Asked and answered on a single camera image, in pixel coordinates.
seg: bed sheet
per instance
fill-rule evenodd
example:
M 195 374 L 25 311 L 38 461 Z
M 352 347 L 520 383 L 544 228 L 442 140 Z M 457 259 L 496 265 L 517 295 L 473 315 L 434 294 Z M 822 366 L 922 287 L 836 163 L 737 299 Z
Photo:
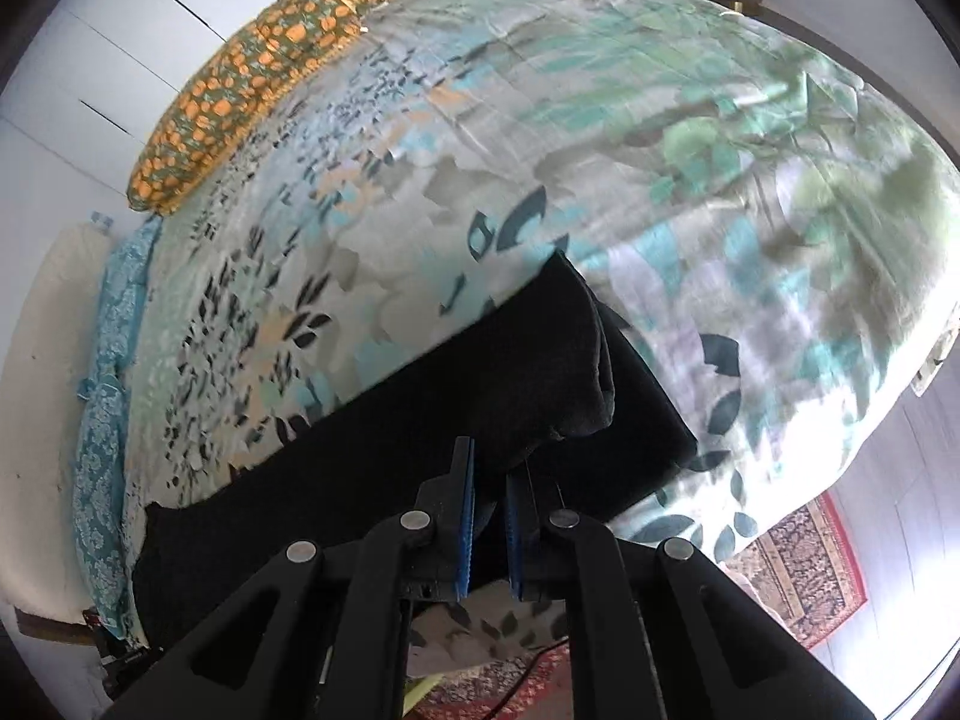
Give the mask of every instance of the bed sheet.
M 128 569 L 149 502 L 227 485 L 556 248 L 699 440 L 618 536 L 723 560 L 837 479 L 957 300 L 960 175 L 928 134 L 702 0 L 392 0 L 366 25 L 163 226 Z

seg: black cable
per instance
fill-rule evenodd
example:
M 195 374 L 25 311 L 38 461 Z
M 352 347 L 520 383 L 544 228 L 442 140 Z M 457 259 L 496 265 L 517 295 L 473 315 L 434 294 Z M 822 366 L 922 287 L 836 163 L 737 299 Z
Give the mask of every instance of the black cable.
M 551 644 L 545 650 L 541 650 L 539 653 L 536 653 L 536 655 L 534 655 L 534 659 L 527 664 L 527 667 L 523 670 L 520 678 L 518 678 L 517 681 L 511 686 L 511 688 L 507 691 L 507 694 L 501 698 L 497 702 L 496 706 L 487 712 L 487 714 L 485 714 L 481 720 L 493 720 L 494 717 L 497 717 L 498 714 L 502 712 L 503 707 L 506 707 L 507 704 L 510 704 L 511 699 L 517 694 L 517 690 L 520 690 L 526 680 L 530 678 L 530 675 L 534 673 L 534 669 L 539 665 L 539 662 L 544 658 L 544 655 L 547 653 L 552 653 L 554 650 L 563 647 L 563 645 L 565 645 L 568 641 L 569 638 L 564 637 L 556 644 Z

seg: black garment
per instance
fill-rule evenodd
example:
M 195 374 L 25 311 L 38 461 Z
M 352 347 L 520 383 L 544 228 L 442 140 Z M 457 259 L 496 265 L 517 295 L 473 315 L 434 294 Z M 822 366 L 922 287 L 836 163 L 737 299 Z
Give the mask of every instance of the black garment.
M 618 359 L 621 344 L 632 354 L 622 361 L 628 372 L 611 371 L 611 333 Z M 151 645 L 172 646 L 291 541 L 353 541 L 408 509 L 422 481 L 448 471 L 458 435 L 476 440 L 478 494 L 491 500 L 504 472 L 539 446 L 610 426 L 614 378 L 628 385 L 644 376 L 652 381 L 616 327 L 603 327 L 583 279 L 565 257 L 553 256 L 500 308 L 320 420 L 212 498 L 185 509 L 150 504 L 133 591 Z M 648 398 L 675 418 L 655 382 L 651 393 L 635 394 L 637 408 Z M 664 445 L 672 456 L 651 467 L 691 453 L 692 437 L 685 428 L 682 434 Z M 627 430 L 623 437 L 635 436 Z M 646 458 L 637 461 L 635 447 L 622 454 L 632 460 L 637 500 L 649 488 Z M 584 475 L 602 468 L 589 458 L 589 447 L 584 459 Z M 576 458 L 565 455 L 563 463 L 576 466 Z M 619 483 L 630 475 L 621 474 Z M 566 474 L 566 483 L 576 484 L 572 476 Z M 593 486 L 604 488 L 602 480 Z M 630 496 L 616 490 L 617 502 Z

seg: blue floral pillow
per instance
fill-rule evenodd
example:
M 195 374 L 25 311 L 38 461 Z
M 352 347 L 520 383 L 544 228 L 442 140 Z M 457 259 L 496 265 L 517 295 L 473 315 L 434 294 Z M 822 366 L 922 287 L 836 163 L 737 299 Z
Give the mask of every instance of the blue floral pillow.
M 127 633 L 120 531 L 128 410 L 123 374 L 136 349 L 160 223 L 160 217 L 149 220 L 107 260 L 90 370 L 77 392 L 88 403 L 74 461 L 74 541 L 93 603 L 104 627 L 118 638 Z

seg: orange flower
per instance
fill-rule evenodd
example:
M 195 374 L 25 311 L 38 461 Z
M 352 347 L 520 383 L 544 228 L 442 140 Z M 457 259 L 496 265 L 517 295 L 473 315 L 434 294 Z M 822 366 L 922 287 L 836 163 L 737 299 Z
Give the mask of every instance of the orange flower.
M 292 43 L 299 43 L 306 37 L 306 27 L 302 23 L 295 23 L 287 29 L 287 39 Z

